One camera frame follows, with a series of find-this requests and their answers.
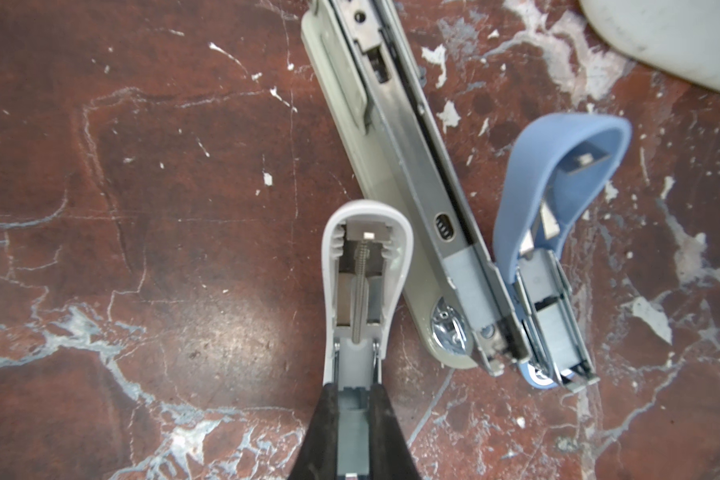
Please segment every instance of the blue plastic handle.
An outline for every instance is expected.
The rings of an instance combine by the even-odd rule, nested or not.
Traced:
[[[539,232],[534,245],[552,250],[559,259],[568,232],[616,171],[631,136],[630,122],[621,117],[578,113],[545,115],[520,133],[509,157],[494,226],[496,265],[505,283],[515,282],[520,245],[544,196],[560,234],[547,240]],[[607,156],[570,168],[572,155],[584,145]]]

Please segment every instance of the metal spring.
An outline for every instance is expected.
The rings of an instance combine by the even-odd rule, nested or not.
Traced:
[[[352,343],[360,343],[362,332],[362,311],[365,306],[365,264],[371,251],[368,249],[368,242],[361,240],[355,250],[355,312],[352,315]]]

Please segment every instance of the white plastic housing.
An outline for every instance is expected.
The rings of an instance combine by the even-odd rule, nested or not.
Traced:
[[[348,220],[383,222],[390,229],[390,240],[384,245],[383,301],[381,332],[378,339],[381,347],[380,359],[387,355],[389,329],[392,326],[394,309],[400,299],[408,268],[413,254],[413,230],[408,219],[396,209],[374,200],[354,200],[338,210],[328,219],[322,235],[322,284],[326,297],[326,367],[323,383],[333,381],[334,329],[336,328],[336,300],[338,259],[344,248],[344,229]],[[371,349],[370,339],[358,348]]]

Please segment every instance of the red marble table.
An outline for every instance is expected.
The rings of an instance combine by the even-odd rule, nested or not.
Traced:
[[[287,476],[322,228],[361,196],[306,9],[0,0],[0,478]],[[384,377],[422,476],[720,479],[720,94],[610,51],[574,2],[398,10],[488,239],[531,120],[634,125],[564,255],[596,387],[444,369],[398,309]]]

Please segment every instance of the white plastic object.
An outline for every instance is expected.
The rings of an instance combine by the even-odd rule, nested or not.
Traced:
[[[720,0],[581,0],[616,50],[720,91]]]
[[[390,238],[384,244],[383,253],[385,262],[382,272],[381,338],[365,338],[358,345],[346,342],[345,346],[342,347],[344,359],[354,353],[359,354],[362,350],[366,352],[372,351],[373,341],[378,341],[379,344],[378,358],[384,360],[386,357],[389,329],[392,326],[394,309],[400,299],[405,278],[408,276],[408,268],[411,266],[413,254],[413,230],[411,224],[403,214],[391,206],[374,200],[354,200],[336,210],[328,219],[326,229],[322,235],[321,248],[322,284],[326,298],[326,366],[323,371],[323,384],[334,381],[338,261],[343,253],[344,226],[348,220],[384,223],[390,229]],[[348,365],[355,365],[359,368],[368,365],[368,363],[348,362]]]

